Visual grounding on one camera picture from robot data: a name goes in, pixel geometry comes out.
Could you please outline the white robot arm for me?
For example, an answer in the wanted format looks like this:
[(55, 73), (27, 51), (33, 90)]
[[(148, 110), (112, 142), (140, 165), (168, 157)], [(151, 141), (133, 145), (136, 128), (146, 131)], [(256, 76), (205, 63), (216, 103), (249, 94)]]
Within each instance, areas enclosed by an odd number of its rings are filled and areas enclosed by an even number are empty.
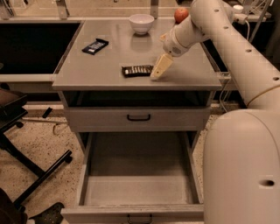
[(169, 59), (211, 39), (246, 104), (207, 132), (204, 223), (280, 224), (279, 72), (232, 26), (234, 14), (223, 0), (193, 0), (161, 39)]

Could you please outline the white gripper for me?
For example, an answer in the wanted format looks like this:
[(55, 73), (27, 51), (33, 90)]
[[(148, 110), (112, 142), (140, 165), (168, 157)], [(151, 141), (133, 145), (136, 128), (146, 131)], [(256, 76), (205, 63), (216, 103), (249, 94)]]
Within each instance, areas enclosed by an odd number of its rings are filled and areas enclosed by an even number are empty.
[(188, 51), (186, 37), (178, 26), (172, 27), (167, 33), (162, 34), (159, 40), (163, 42), (163, 53), (157, 58), (150, 77), (157, 80), (173, 63), (173, 57), (180, 57)]

